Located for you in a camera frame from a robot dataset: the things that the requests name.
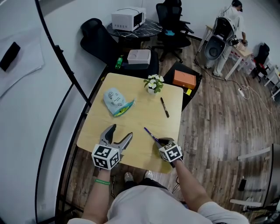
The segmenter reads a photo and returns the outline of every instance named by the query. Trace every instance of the orange box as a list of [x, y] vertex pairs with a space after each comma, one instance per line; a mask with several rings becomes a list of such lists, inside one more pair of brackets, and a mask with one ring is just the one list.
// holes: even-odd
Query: orange box
[[196, 76], [175, 70], [173, 84], [193, 90], [196, 87]]

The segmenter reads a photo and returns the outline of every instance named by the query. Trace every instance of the yellow sticky note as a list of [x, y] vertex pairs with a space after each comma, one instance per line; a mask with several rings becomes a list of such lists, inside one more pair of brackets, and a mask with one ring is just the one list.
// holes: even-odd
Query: yellow sticky note
[[188, 90], [187, 90], [187, 95], [190, 96], [190, 95], [191, 95], [191, 92], [192, 92], [192, 90], [191, 90], [191, 89], [188, 89]]

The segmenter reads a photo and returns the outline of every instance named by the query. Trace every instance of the green bottle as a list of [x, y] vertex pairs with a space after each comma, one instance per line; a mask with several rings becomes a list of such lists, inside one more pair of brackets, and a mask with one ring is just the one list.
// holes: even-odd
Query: green bottle
[[121, 55], [121, 56], [118, 58], [117, 64], [115, 65], [115, 68], [116, 68], [116, 69], [120, 69], [122, 63], [123, 63], [123, 55]]

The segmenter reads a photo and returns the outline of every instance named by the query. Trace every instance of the white pants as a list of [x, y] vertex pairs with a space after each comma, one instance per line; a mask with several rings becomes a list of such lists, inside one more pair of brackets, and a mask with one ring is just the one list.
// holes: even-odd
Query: white pants
[[[224, 67], [224, 64], [226, 63], [230, 53], [231, 53], [231, 46], [226, 46], [224, 48], [224, 51], [223, 51], [222, 55], [217, 59], [218, 63], [215, 67], [214, 75], [221, 76], [221, 74], [222, 74], [221, 71], [222, 71], [222, 69]], [[211, 68], [214, 65], [215, 61], [216, 60], [208, 60], [207, 59], [206, 67]]]

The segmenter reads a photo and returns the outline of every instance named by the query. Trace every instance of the person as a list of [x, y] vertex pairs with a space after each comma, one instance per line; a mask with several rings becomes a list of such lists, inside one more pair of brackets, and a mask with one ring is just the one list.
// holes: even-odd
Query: person
[[[239, 12], [243, 12], [242, 3], [239, 0], [233, 0], [230, 7], [224, 7], [220, 10], [218, 17], [229, 18], [234, 23], [236, 30], [241, 31], [242, 38], [243, 38], [242, 43], [245, 44], [247, 41], [246, 41], [246, 34], [245, 34], [244, 19]], [[227, 45], [222, 55], [217, 59], [218, 62], [214, 69], [213, 75], [218, 77], [223, 76], [221, 71], [230, 53], [231, 53], [231, 46]], [[207, 60], [205, 68], [210, 69], [214, 65], [214, 63], [215, 60]]]
[[84, 208], [82, 219], [68, 224], [249, 224], [241, 214], [228, 211], [207, 195], [205, 189], [182, 160], [172, 162], [188, 209], [147, 171], [137, 185], [131, 173], [125, 174], [125, 188], [108, 210], [110, 171], [102, 169]]

